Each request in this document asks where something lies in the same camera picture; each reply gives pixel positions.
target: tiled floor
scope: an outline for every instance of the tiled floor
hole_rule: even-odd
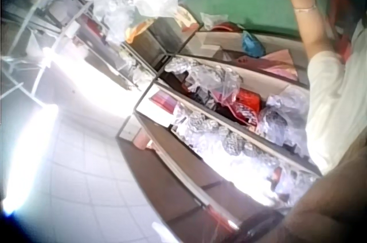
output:
[[[160,219],[115,140],[66,117],[16,217],[37,242],[160,242],[151,227]]]

